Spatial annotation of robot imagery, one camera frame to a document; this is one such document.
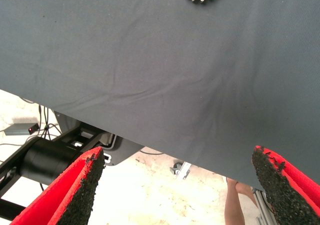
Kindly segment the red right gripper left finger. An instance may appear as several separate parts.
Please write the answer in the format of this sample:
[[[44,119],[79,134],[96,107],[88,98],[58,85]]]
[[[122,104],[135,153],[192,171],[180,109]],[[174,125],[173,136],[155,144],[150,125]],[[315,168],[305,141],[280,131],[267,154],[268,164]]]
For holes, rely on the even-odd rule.
[[[84,152],[11,224],[87,225],[104,168],[104,153],[100,147]]]

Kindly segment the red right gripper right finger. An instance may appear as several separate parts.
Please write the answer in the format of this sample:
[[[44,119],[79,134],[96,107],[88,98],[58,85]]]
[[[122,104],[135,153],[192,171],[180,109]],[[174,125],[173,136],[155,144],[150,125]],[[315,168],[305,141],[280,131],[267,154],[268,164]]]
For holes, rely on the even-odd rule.
[[[318,225],[320,185],[278,153],[257,145],[252,164],[279,225]]]

